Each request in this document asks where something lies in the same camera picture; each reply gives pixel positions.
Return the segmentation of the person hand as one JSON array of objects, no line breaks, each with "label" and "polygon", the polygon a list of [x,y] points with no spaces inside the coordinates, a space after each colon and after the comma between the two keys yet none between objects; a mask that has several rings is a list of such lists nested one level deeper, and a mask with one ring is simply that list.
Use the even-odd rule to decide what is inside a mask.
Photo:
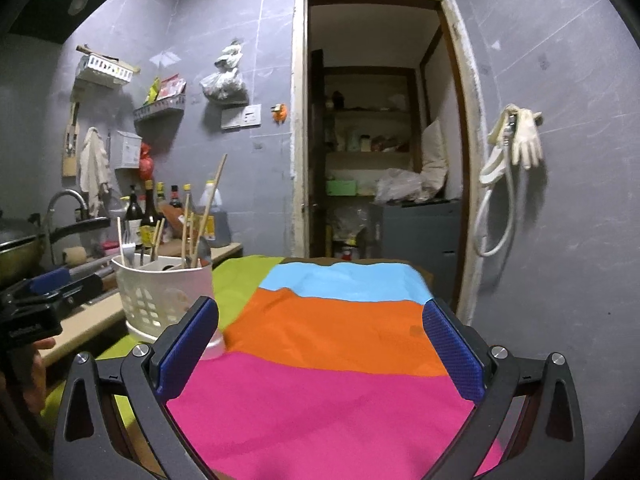
[{"label": "person hand", "polygon": [[22,393],[27,408],[32,414],[39,414],[46,405],[47,381],[46,366],[41,352],[55,347],[55,339],[49,337],[33,342],[27,346],[24,353]]}]

